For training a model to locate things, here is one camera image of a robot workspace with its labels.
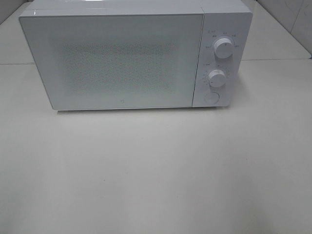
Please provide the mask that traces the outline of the round white door button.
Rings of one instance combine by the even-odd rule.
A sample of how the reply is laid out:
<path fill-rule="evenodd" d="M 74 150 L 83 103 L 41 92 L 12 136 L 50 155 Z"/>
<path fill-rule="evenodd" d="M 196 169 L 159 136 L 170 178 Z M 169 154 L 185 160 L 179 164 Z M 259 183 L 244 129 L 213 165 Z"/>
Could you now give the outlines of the round white door button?
<path fill-rule="evenodd" d="M 211 92 L 205 96 L 205 102 L 207 103 L 208 106 L 214 106 L 219 102 L 219 98 L 220 96 L 218 93 Z"/>

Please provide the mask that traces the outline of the white timer knob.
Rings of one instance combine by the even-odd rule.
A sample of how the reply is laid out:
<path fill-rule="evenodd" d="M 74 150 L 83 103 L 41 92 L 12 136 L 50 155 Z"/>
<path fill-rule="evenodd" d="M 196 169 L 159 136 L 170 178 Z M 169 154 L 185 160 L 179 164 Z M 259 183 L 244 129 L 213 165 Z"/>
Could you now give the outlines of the white timer knob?
<path fill-rule="evenodd" d="M 208 81 L 211 87 L 219 88 L 226 83 L 226 75 L 222 70 L 213 70 L 208 74 Z"/>

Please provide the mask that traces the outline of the white microwave door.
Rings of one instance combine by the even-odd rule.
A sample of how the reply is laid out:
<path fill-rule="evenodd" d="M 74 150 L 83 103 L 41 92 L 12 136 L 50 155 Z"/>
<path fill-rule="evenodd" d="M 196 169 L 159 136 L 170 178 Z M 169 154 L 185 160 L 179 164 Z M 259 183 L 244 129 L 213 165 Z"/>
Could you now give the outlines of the white microwave door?
<path fill-rule="evenodd" d="M 19 21 L 54 110 L 192 105 L 202 14 Z"/>

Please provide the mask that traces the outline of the upper white power knob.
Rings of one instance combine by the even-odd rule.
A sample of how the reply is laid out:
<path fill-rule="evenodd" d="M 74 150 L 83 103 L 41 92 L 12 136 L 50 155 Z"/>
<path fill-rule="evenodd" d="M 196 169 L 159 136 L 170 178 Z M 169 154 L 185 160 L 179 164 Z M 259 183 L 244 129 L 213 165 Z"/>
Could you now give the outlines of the upper white power knob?
<path fill-rule="evenodd" d="M 219 37 L 213 43 L 214 54 L 219 59 L 226 59 L 233 54 L 234 42 L 229 37 Z"/>

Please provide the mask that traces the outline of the white microwave oven body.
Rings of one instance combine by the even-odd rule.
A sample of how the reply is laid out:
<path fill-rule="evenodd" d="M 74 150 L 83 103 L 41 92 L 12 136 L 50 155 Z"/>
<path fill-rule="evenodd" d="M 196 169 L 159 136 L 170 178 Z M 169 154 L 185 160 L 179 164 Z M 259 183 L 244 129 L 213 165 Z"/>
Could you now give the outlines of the white microwave oven body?
<path fill-rule="evenodd" d="M 213 107 L 230 104 L 253 14 L 240 0 L 35 0 L 21 17 L 66 16 L 140 16 L 202 14 L 203 23 L 192 105 L 188 108 L 211 107 L 205 102 L 208 93 L 219 94 Z M 233 54 L 217 58 L 213 43 L 219 37 L 234 42 Z M 209 85 L 208 74 L 222 70 L 226 83 L 219 88 Z"/>

